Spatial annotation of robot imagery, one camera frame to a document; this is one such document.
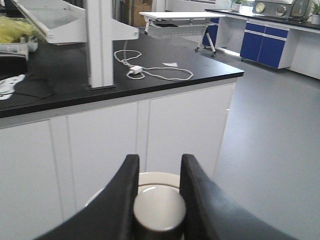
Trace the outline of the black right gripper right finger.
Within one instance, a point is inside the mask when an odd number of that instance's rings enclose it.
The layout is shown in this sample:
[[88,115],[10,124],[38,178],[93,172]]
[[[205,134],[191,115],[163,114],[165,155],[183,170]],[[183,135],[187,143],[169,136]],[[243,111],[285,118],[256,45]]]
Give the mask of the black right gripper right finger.
[[186,205],[186,240],[291,240],[244,209],[212,181],[192,154],[183,154],[179,192]]

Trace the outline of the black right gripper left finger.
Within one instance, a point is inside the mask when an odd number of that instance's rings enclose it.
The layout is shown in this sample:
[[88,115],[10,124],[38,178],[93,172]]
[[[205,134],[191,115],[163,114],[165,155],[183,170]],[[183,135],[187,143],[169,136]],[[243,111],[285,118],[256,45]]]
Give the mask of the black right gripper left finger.
[[106,187],[81,211],[38,240],[131,240],[140,158],[128,154]]

